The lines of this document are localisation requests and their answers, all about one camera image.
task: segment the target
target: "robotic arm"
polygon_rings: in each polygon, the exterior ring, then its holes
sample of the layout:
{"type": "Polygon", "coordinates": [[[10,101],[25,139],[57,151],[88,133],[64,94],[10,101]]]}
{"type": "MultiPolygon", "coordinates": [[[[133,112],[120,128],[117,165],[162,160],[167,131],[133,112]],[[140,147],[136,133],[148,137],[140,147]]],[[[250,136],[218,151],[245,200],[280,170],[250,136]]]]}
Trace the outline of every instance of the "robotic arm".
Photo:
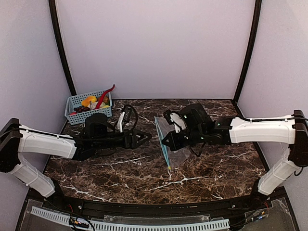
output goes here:
{"type": "MultiPolygon", "coordinates": [[[[130,105],[124,106],[122,115],[129,122],[130,105]]],[[[0,131],[0,172],[10,173],[37,190],[42,196],[55,193],[56,182],[43,175],[23,156],[23,152],[41,153],[64,157],[72,160],[86,160],[104,148],[138,148],[152,136],[135,129],[138,121],[137,112],[132,129],[117,129],[107,122],[104,114],[93,114],[85,121],[85,127],[79,136],[59,135],[28,128],[12,118],[0,131]]]]}
{"type": "Polygon", "coordinates": [[[162,140],[171,151],[192,147],[197,143],[230,145],[272,141],[289,144],[274,167],[256,181],[251,201],[248,202],[251,208],[260,207],[291,174],[308,166],[308,119],[300,110],[295,110],[293,115],[277,118],[246,119],[237,116],[220,117],[212,121],[202,105],[196,103],[180,112],[167,110],[164,117],[175,126],[175,130],[162,140]]]}

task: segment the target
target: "plastic bag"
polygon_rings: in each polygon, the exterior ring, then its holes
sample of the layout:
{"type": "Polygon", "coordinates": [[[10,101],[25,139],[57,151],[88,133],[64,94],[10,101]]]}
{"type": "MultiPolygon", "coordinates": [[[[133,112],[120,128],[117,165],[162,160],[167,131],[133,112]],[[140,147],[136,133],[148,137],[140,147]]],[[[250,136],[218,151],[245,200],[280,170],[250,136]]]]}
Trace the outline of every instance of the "plastic bag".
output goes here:
{"type": "Polygon", "coordinates": [[[164,118],[159,117],[155,117],[155,124],[168,169],[171,170],[180,166],[189,157],[190,151],[187,148],[182,148],[175,152],[170,151],[169,147],[162,144],[162,140],[170,131],[174,130],[174,125],[169,125],[164,118]]]}

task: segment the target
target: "marble tabletop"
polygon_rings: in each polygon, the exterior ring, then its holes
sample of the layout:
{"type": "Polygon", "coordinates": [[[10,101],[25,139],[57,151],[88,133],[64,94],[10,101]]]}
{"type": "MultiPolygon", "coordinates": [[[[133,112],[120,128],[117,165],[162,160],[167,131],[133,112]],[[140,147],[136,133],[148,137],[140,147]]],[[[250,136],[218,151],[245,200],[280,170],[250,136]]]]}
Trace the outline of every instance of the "marble tabletop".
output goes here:
{"type": "MultiPolygon", "coordinates": [[[[212,119],[235,116],[230,100],[114,100],[115,122],[121,108],[131,104],[139,113],[136,129],[152,134],[138,149],[117,148],[98,151],[86,161],[52,156],[45,174],[56,179],[67,196],[114,203],[182,204],[248,195],[254,181],[265,173],[252,143],[206,145],[201,157],[191,154],[180,166],[167,171],[154,117],[167,109],[179,111],[200,103],[212,119]]],[[[64,134],[78,134],[83,124],[71,126],[64,134]]]]}

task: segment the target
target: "red chili pepper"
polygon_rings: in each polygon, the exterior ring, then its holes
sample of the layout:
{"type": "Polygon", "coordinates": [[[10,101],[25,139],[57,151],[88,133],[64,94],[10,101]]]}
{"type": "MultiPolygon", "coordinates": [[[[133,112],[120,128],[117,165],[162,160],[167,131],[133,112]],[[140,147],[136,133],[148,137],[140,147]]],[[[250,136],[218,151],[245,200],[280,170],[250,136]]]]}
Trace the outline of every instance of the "red chili pepper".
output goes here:
{"type": "Polygon", "coordinates": [[[104,97],[106,96],[106,94],[108,94],[109,92],[111,92],[114,88],[115,88],[115,85],[113,85],[112,88],[110,88],[110,89],[104,91],[104,93],[102,94],[100,100],[98,101],[98,103],[97,103],[95,109],[99,109],[99,108],[100,108],[100,106],[101,106],[101,104],[102,104],[102,102],[103,102],[104,97]]]}

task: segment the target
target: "white wall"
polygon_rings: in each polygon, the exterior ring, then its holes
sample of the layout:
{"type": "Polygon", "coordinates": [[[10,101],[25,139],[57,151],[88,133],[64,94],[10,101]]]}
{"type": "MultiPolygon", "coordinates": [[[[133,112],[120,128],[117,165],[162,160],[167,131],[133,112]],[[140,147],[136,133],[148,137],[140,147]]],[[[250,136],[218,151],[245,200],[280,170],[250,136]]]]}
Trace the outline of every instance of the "white wall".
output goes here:
{"type": "MultiPolygon", "coordinates": [[[[69,90],[53,35],[47,0],[0,4],[0,130],[16,117],[26,126],[59,132],[69,90]]],[[[28,154],[43,169],[47,156],[28,154]]],[[[13,231],[28,188],[0,173],[0,230],[13,231]]]]}
{"type": "MultiPolygon", "coordinates": [[[[308,117],[308,1],[264,0],[255,48],[239,100],[245,116],[282,116],[301,109],[308,117]]],[[[279,144],[262,143],[270,165],[279,144]]],[[[300,229],[308,230],[308,171],[284,184],[300,229]]]]}
{"type": "Polygon", "coordinates": [[[233,98],[254,0],[58,0],[78,93],[233,98]]]}

